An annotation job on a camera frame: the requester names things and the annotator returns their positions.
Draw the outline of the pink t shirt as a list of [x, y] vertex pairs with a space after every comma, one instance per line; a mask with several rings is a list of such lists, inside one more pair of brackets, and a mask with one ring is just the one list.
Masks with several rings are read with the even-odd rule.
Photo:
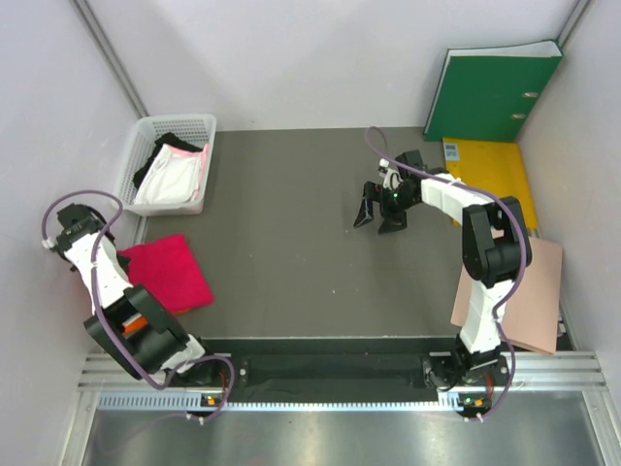
[[212, 290], [184, 235], [168, 235], [121, 250], [119, 255], [129, 260], [130, 283], [143, 285], [167, 312], [213, 302]]

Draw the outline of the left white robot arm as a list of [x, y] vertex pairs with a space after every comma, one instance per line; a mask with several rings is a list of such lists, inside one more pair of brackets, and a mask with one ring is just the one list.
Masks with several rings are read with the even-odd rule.
[[141, 285], [133, 285], [110, 233], [96, 243], [105, 219], [84, 204], [57, 213], [62, 226], [55, 251], [80, 273], [91, 297], [93, 316], [83, 326], [89, 336], [131, 377], [175, 370], [196, 383], [213, 383], [220, 363], [170, 316]]

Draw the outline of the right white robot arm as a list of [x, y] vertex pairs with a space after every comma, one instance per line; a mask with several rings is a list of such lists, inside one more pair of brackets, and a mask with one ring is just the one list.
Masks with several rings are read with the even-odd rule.
[[442, 211], [462, 228], [462, 262], [471, 294], [452, 369], [460, 382], [477, 383], [499, 358], [506, 302], [532, 262], [520, 202], [468, 186], [443, 169], [428, 171], [419, 150], [382, 158], [377, 170], [381, 181], [364, 184], [355, 228], [372, 222], [378, 207], [378, 233], [402, 231], [408, 227], [408, 209], [418, 204]]

